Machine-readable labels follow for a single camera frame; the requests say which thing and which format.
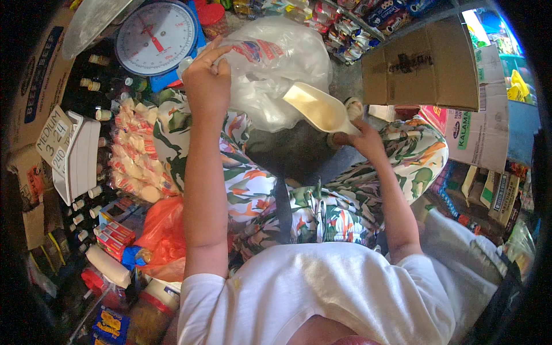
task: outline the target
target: scoop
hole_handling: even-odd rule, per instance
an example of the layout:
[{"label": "scoop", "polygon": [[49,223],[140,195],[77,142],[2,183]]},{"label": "scoop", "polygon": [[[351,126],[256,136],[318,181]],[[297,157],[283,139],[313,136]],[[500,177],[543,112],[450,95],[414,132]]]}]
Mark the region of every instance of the scoop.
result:
[{"label": "scoop", "polygon": [[360,135],[360,131],[349,120],[345,105],[315,87],[295,82],[284,95],[284,101],[293,105],[313,127],[323,132]]}]

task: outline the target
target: red plastic bag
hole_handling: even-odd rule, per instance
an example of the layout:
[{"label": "red plastic bag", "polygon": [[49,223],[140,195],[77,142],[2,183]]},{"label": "red plastic bag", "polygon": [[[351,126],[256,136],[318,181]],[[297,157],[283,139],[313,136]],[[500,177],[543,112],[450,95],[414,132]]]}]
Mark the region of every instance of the red plastic bag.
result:
[{"label": "red plastic bag", "polygon": [[184,200],[182,197],[161,199],[146,215],[144,232],[134,242],[152,252],[150,262],[137,266],[145,274],[166,282],[181,282],[186,263],[184,238]]}]

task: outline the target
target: yellow plastic bag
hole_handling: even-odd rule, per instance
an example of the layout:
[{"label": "yellow plastic bag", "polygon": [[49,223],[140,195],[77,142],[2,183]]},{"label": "yellow plastic bag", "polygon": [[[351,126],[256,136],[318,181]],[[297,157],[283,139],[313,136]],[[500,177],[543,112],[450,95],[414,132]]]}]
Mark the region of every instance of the yellow plastic bag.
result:
[{"label": "yellow plastic bag", "polygon": [[529,88],[518,71],[512,70],[512,87],[508,89],[508,99],[525,102],[525,97],[529,95]]}]

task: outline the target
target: red container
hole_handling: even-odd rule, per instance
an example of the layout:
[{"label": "red container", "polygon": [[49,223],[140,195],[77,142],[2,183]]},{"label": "red container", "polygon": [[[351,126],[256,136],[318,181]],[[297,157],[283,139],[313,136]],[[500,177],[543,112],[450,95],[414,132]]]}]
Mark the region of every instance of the red container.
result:
[{"label": "red container", "polygon": [[209,40],[217,36],[228,34],[228,22],[226,12],[221,4],[205,4],[204,1],[196,1],[199,24],[203,33]]}]

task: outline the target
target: black strap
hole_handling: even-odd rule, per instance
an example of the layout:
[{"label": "black strap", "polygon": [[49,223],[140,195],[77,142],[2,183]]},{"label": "black strap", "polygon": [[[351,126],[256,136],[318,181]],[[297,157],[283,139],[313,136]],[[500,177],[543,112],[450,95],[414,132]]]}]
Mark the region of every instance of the black strap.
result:
[{"label": "black strap", "polygon": [[278,178],[274,187],[276,198],[276,216],[280,223],[280,235],[284,240],[283,244],[291,242],[291,205],[289,193],[283,178]]},{"label": "black strap", "polygon": [[506,323],[507,317],[512,313],[516,300],[522,292],[521,274],[516,262],[510,260],[503,253],[500,259],[508,266],[508,272],[504,280],[498,285],[495,294],[489,304],[483,310],[471,330],[462,339],[464,345],[480,345],[492,343],[490,337],[496,328]]}]

